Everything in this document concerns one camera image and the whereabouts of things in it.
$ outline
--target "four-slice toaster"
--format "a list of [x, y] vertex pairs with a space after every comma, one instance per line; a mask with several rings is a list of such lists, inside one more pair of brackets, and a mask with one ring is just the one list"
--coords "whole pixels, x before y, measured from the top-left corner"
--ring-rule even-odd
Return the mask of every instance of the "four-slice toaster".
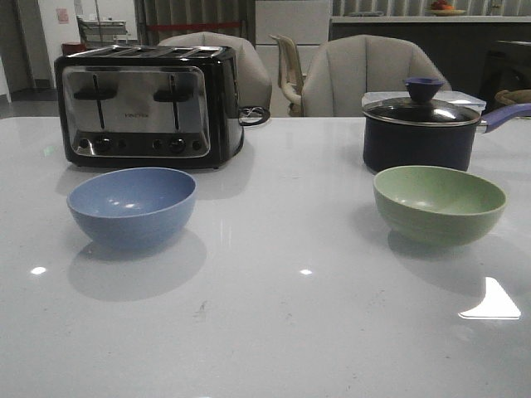
[[56, 60], [66, 158], [219, 167], [243, 144], [230, 47], [108, 46]]

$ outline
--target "beige chair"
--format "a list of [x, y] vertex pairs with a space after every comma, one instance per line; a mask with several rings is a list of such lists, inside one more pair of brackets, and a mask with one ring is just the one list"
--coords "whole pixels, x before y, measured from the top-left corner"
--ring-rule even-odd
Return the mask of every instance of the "beige chair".
[[273, 85], [255, 47], [241, 37], [199, 32], [169, 37], [159, 46], [229, 46], [236, 50], [236, 73], [240, 106], [269, 109]]
[[300, 67], [299, 50], [295, 42], [287, 36], [270, 35], [279, 47], [278, 86], [290, 102], [289, 115], [302, 116], [302, 86], [305, 76]]
[[[369, 35], [328, 41], [315, 53], [304, 82], [304, 116], [363, 116], [363, 94], [405, 91], [402, 80], [412, 76], [446, 80], [409, 41]], [[451, 86], [446, 83], [441, 89]]]

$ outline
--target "green bowl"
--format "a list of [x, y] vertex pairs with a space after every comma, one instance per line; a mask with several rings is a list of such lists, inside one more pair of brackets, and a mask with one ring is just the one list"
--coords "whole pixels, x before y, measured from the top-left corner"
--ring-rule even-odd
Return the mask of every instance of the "green bowl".
[[486, 235], [507, 197], [494, 183], [435, 166], [400, 166], [374, 178], [376, 206], [402, 235], [430, 245], [466, 245]]

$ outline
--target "toaster lever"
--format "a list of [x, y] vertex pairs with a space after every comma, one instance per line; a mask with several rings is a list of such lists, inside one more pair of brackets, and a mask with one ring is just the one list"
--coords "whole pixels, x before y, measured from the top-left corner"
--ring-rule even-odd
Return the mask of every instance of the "toaster lever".
[[77, 100], [110, 100], [116, 96], [116, 90], [103, 89], [103, 90], [90, 90], [84, 89], [80, 90], [77, 93], [74, 93], [74, 98]]
[[184, 102], [193, 97], [192, 90], [159, 90], [153, 94], [153, 99], [156, 102]]

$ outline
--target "table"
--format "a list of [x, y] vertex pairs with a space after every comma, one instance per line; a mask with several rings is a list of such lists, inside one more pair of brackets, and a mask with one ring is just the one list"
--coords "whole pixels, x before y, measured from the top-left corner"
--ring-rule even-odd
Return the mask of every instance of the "table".
[[127, 35], [125, 23], [126, 21], [118, 20], [93, 21], [78, 19], [78, 25], [85, 34], [85, 39], [100, 43], [104, 41], [116, 42], [117, 35]]
[[[65, 160], [59, 120], [0, 120], [1, 396], [529, 396], [531, 122], [476, 137], [470, 171], [509, 204], [450, 249], [384, 224], [363, 125], [247, 129], [225, 167], [191, 172], [186, 230], [135, 255], [69, 214], [106, 170]], [[480, 303], [490, 319], [467, 318]]]

